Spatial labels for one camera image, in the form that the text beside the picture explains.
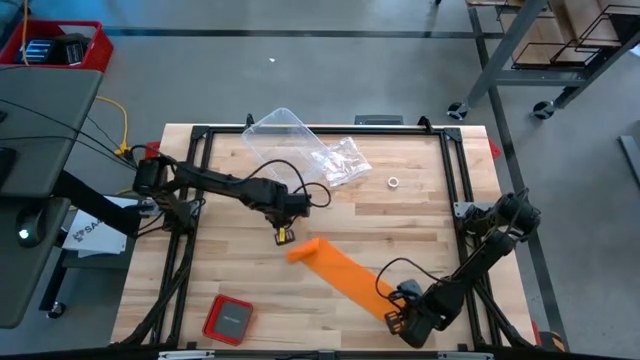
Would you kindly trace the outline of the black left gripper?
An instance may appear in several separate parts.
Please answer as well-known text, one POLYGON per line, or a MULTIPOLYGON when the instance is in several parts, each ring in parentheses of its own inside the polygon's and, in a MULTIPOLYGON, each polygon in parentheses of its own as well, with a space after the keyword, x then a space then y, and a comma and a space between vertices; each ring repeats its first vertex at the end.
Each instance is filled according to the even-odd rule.
POLYGON ((285 193, 276 194, 265 210, 266 220, 273 226, 274 229, 279 229, 274 235, 275 243, 277 246, 295 241, 294 232, 291 229, 285 229, 293 223, 296 217, 298 217, 289 217, 284 212, 285 198, 287 195, 288 194, 285 193))

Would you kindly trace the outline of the orange elastic bandage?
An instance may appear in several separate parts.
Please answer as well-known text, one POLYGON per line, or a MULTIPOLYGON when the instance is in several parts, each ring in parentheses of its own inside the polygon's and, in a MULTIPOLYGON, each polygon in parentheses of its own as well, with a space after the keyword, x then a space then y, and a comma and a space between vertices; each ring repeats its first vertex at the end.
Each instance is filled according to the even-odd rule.
POLYGON ((352 260, 331 242, 314 238, 291 248, 289 263, 301 262, 342 295, 380 321, 397 308, 386 299, 393 288, 366 267, 352 260))

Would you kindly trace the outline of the clear plastic bag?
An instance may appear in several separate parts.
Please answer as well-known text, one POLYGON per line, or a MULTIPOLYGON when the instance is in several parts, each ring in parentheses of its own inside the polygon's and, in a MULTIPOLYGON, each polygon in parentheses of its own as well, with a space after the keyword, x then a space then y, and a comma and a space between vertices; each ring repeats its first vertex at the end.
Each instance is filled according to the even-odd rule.
POLYGON ((330 187, 347 184, 372 169, 352 137, 312 153, 330 187))

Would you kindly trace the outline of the clear plastic container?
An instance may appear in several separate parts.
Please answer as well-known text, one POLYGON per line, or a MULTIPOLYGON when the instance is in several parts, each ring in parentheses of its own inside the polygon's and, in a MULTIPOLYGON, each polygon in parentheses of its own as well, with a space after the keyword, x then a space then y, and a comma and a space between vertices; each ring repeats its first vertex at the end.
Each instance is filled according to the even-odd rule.
POLYGON ((323 176, 322 160, 327 147, 287 108, 278 108, 258 121, 248 114, 241 138, 259 164, 276 159, 287 161, 305 183, 323 176))

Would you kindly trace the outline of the orange black striped block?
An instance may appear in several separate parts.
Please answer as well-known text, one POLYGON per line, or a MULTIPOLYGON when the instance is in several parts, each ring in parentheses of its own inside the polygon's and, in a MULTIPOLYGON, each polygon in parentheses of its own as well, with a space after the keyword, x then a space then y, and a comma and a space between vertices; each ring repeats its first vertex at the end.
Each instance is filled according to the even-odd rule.
POLYGON ((539 333, 540 346, 547 351, 566 352, 567 347, 563 338, 554 331, 541 331, 539 333))

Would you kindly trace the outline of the white printed paper sheet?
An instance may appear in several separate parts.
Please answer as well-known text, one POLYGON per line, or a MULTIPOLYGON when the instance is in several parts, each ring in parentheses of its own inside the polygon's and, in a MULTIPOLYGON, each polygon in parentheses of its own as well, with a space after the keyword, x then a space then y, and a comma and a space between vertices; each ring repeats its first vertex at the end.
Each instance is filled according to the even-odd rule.
POLYGON ((76 251, 79 258, 95 255, 119 255, 125 251, 127 236, 102 220, 77 210, 62 248, 76 251))

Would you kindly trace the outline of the black desk support bar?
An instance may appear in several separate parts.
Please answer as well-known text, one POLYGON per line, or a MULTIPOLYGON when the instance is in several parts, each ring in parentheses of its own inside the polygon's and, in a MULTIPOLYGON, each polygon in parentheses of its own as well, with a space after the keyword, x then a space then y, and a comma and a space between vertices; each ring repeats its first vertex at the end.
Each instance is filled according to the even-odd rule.
POLYGON ((102 220, 106 225, 135 237, 138 233, 140 216, 133 210, 121 208, 98 193, 74 175, 62 171, 54 185, 52 194, 69 199, 78 209, 102 220))

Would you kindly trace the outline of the black computer mouse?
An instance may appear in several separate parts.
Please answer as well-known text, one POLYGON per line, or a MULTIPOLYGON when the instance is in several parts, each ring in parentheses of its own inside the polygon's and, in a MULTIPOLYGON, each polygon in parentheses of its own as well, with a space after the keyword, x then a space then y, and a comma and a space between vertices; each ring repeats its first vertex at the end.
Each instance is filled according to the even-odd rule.
POLYGON ((16 236, 23 248, 39 245, 46 236, 46 214, 43 208, 27 207, 19 211, 16 217, 16 236))

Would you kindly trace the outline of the red plastic basket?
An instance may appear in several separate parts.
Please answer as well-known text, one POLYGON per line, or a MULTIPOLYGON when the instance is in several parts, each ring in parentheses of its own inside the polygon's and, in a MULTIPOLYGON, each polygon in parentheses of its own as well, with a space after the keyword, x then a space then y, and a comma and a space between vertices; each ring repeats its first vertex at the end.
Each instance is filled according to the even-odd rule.
POLYGON ((31 39, 52 39, 80 33, 91 39, 83 61, 77 65, 55 65, 51 57, 46 64, 28 64, 29 67, 54 69, 82 69, 105 72, 114 47, 98 21, 29 20, 23 36, 20 22, 7 42, 0 48, 0 65, 23 65, 22 48, 31 39))

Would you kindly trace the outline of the black power adapter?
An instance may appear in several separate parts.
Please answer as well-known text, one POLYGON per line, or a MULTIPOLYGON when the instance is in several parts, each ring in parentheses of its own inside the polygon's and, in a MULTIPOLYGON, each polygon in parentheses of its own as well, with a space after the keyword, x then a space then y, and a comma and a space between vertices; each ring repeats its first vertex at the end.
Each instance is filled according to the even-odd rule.
POLYGON ((52 63, 55 65, 80 64, 88 51, 90 41, 90 38, 80 33, 56 37, 51 54, 52 63))

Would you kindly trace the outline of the grey metal beam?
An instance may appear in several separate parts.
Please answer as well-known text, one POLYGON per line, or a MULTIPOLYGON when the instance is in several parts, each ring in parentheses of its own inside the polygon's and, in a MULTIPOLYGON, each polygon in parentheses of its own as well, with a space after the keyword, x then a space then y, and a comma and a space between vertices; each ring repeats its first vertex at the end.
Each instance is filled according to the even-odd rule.
POLYGON ((640 147, 634 137, 630 135, 619 136, 618 143, 623 151, 634 180, 640 188, 640 147))

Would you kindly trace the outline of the grey metal wheeled cart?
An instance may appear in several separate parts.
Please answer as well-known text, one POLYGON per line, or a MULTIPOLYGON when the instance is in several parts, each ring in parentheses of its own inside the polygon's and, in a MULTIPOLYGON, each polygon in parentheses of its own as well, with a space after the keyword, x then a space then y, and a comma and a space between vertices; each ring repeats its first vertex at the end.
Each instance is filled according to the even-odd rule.
POLYGON ((537 15, 549 0, 466 0, 474 37, 482 47, 488 34, 481 30, 477 9, 491 6, 496 10, 496 21, 502 31, 499 44, 486 60, 482 62, 482 73, 472 86, 468 95, 460 102, 452 103, 447 115, 456 120, 464 119, 476 103, 498 86, 556 86, 562 89, 558 97, 549 101, 540 101, 532 109, 532 116, 548 119, 568 105, 589 85, 604 74, 625 52, 640 44, 640 14, 615 15, 613 25, 621 36, 621 45, 617 48, 605 48, 598 52, 586 65, 555 65, 550 67, 516 67, 512 62, 512 53, 523 35, 531 27, 537 15))

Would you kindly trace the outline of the blue striped device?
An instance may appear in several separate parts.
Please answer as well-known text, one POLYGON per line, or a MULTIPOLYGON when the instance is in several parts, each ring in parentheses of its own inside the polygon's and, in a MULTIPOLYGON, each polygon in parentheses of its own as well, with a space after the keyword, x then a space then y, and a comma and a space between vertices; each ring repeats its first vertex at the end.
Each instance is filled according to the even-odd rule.
POLYGON ((46 64, 52 56, 55 41, 52 39, 31 39, 22 49, 25 64, 46 64))

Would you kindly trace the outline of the wooden box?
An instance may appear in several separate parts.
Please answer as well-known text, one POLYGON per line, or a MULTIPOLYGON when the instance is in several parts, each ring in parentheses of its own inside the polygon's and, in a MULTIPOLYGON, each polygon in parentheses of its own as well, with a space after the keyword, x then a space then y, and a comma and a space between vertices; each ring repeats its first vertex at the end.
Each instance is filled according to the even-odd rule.
POLYGON ((638 14, 640 0, 549 0, 513 51, 513 65, 586 65, 621 45, 615 15, 638 14))

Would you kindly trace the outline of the dark grey bracket plate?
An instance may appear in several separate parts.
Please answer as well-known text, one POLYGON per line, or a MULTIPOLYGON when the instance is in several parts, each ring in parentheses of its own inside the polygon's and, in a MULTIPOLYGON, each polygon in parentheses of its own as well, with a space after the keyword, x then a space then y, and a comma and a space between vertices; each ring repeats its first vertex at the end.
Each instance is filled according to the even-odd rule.
POLYGON ((356 115, 355 125, 403 125, 402 115, 356 115))

